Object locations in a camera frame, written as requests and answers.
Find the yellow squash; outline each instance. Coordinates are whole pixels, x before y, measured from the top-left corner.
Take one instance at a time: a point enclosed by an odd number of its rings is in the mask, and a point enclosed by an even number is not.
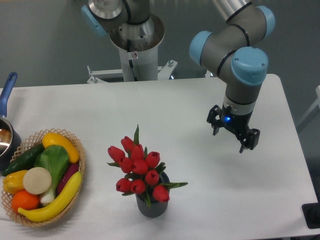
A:
[[[3,190],[13,195],[24,190],[23,179],[27,171],[21,170],[7,175],[2,181]]]
[[[65,148],[69,155],[69,162],[74,164],[79,160],[79,153],[76,147],[64,136],[55,132],[48,132],[42,139],[42,144],[46,149],[50,145],[60,145]]]
[[[49,205],[34,210],[25,210],[19,207],[18,212],[33,222],[50,220],[60,214],[68,206],[72,198],[76,195],[81,181],[82,174],[78,171],[70,177],[62,192]]]

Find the blue pot handle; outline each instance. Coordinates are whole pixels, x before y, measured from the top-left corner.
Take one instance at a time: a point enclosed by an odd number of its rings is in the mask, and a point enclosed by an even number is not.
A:
[[[7,116],[8,99],[12,89],[14,88],[17,77],[18,77],[18,74],[16,72],[11,72],[8,76],[8,79],[5,82],[4,88],[0,95],[0,117]]]

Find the blue led light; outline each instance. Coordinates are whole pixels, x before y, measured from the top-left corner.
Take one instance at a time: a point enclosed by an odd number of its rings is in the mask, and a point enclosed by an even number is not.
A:
[[[230,120],[231,120],[231,117],[229,117],[229,116],[225,116],[224,117],[224,121],[227,123],[227,122],[230,122]]]

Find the orange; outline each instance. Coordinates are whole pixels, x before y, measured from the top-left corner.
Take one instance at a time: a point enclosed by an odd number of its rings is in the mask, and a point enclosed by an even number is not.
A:
[[[19,191],[11,201],[11,208],[18,213],[18,208],[33,210],[38,207],[40,199],[38,195],[28,193],[26,190]]]

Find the tulip bouquet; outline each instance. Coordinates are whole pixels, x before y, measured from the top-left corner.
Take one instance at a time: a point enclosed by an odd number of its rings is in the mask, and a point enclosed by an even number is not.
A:
[[[160,154],[156,151],[148,153],[147,147],[143,149],[139,144],[139,125],[134,138],[131,140],[125,136],[121,144],[126,153],[115,147],[108,148],[108,154],[114,160],[108,163],[110,166],[119,167],[125,176],[116,183],[116,190],[123,196],[132,194],[140,195],[148,207],[151,199],[160,203],[168,202],[169,190],[187,185],[187,182],[161,182],[161,176],[166,169],[165,163],[160,162]]]

